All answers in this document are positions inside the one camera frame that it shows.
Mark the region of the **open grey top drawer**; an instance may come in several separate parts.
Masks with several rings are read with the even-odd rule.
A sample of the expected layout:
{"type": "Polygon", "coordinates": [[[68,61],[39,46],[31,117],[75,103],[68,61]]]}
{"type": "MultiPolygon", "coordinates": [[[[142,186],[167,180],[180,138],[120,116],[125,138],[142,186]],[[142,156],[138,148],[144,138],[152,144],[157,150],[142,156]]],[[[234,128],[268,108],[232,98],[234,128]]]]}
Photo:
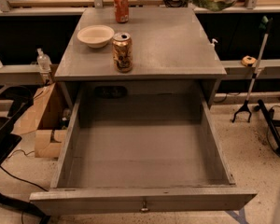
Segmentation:
{"type": "Polygon", "coordinates": [[[238,210],[256,194],[236,186],[199,90],[82,90],[50,189],[30,199],[56,216],[238,210]]]}

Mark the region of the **metal drawer knob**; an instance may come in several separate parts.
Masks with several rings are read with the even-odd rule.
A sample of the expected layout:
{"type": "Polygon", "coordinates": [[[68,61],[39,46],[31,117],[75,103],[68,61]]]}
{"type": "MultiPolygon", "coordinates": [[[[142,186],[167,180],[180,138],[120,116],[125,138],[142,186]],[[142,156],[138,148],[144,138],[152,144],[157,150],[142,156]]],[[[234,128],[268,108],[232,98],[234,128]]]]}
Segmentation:
{"type": "Polygon", "coordinates": [[[140,208],[141,213],[147,213],[149,212],[149,209],[147,208],[147,201],[142,201],[142,207],[140,208]]]}

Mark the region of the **small white pump bottle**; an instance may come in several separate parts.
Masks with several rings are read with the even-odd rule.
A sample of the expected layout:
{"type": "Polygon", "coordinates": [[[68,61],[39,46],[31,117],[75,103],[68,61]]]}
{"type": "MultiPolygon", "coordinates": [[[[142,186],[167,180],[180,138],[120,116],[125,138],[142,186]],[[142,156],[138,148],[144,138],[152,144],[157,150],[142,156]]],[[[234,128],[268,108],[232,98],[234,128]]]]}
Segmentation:
{"type": "Polygon", "coordinates": [[[213,48],[216,47],[216,44],[217,44],[217,43],[218,43],[218,41],[217,41],[216,39],[212,38],[212,40],[211,40],[211,46],[212,46],[213,48]]]}

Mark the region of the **grey wooden cabinet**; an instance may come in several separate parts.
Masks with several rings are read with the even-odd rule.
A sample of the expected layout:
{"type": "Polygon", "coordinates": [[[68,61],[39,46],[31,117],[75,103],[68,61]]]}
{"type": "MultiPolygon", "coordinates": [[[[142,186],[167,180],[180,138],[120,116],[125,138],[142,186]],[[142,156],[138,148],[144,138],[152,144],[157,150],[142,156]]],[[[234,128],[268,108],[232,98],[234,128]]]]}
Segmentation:
{"type": "Polygon", "coordinates": [[[112,8],[87,8],[76,30],[89,25],[131,35],[133,70],[115,70],[111,45],[91,49],[73,34],[55,74],[58,81],[197,79],[206,101],[213,102],[226,72],[191,8],[132,7],[126,23],[115,21],[112,8]]]}

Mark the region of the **orange soda can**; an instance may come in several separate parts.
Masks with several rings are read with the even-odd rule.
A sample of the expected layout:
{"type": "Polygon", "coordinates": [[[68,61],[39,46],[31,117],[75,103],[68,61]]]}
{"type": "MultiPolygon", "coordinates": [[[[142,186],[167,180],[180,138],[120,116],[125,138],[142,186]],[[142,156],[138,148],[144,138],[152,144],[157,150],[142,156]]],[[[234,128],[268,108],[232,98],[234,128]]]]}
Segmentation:
{"type": "Polygon", "coordinates": [[[113,0],[115,19],[118,23],[125,23],[129,20],[129,1],[113,0]]]}

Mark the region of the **gold soda can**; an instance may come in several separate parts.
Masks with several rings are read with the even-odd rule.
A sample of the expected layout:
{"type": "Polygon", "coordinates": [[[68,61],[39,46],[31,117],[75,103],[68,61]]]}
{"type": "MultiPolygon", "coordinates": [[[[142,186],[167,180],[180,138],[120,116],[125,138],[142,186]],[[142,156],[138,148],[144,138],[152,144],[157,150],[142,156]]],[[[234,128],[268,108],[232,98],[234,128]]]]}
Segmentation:
{"type": "Polygon", "coordinates": [[[121,73],[133,69],[133,43],[128,33],[118,32],[112,38],[113,61],[115,68],[121,73]]]}

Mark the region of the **white bowl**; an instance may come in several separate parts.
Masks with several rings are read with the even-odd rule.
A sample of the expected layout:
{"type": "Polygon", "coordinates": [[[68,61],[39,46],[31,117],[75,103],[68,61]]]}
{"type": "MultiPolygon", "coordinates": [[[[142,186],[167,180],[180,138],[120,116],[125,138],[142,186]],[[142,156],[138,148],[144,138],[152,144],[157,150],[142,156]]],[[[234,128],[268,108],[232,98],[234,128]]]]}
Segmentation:
{"type": "Polygon", "coordinates": [[[81,29],[77,33],[77,39],[90,48],[99,49],[108,44],[114,33],[109,26],[92,25],[81,29]]]}

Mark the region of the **black stand leg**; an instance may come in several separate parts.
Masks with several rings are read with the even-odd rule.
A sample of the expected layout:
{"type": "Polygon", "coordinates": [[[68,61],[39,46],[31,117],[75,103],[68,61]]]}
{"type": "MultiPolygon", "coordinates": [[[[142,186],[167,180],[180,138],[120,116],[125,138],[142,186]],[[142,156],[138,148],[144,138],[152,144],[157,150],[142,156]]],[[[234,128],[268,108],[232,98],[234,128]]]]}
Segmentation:
{"type": "Polygon", "coordinates": [[[273,119],[270,116],[270,113],[262,100],[258,100],[258,106],[259,106],[259,109],[261,110],[261,112],[268,124],[268,127],[273,135],[273,138],[277,144],[277,149],[275,151],[277,154],[280,155],[280,134],[277,131],[277,127],[280,127],[280,120],[273,119]]]}

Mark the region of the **clear sanitizer bottle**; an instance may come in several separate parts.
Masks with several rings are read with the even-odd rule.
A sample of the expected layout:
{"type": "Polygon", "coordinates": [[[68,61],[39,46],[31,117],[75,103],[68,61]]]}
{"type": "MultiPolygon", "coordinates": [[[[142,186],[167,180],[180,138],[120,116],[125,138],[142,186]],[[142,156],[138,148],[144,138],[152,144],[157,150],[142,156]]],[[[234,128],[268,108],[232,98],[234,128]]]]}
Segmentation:
{"type": "Polygon", "coordinates": [[[38,65],[40,66],[40,69],[44,72],[49,72],[51,66],[50,57],[47,54],[45,54],[42,49],[38,49],[37,53],[38,56],[36,60],[38,65]]]}

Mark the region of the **cardboard box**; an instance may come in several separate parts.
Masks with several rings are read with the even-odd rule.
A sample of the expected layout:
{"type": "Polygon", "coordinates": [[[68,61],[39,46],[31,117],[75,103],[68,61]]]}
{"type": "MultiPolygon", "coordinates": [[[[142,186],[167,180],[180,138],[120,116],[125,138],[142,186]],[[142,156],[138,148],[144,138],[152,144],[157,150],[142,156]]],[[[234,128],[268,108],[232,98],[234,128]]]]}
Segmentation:
{"type": "Polygon", "coordinates": [[[26,134],[36,130],[49,130],[59,127],[59,119],[66,108],[63,94],[54,83],[39,88],[30,106],[14,125],[14,134],[26,134]]]}

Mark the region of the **wooden block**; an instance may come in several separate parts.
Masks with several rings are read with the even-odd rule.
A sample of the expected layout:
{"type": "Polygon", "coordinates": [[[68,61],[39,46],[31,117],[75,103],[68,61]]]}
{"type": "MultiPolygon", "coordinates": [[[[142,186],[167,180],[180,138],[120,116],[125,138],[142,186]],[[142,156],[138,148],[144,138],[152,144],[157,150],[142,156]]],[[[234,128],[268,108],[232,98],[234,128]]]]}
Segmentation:
{"type": "Polygon", "coordinates": [[[64,145],[67,130],[37,130],[35,133],[35,157],[58,158],[64,145]]]}

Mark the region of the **black chair frame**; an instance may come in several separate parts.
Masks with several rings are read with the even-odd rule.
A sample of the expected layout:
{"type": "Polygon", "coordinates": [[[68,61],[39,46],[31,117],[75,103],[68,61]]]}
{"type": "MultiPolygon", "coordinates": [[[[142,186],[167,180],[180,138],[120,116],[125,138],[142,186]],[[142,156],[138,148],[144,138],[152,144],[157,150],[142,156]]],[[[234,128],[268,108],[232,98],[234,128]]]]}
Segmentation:
{"type": "MultiPolygon", "coordinates": [[[[34,104],[34,96],[24,86],[4,85],[0,89],[0,100],[12,102],[8,114],[5,117],[0,117],[0,168],[4,170],[1,166],[2,162],[21,141],[19,135],[12,133],[14,124],[34,104]]],[[[48,224],[50,219],[50,216],[47,216],[34,204],[8,197],[2,193],[0,193],[0,205],[4,208],[14,209],[22,214],[26,213],[39,217],[39,224],[48,224]]]]}

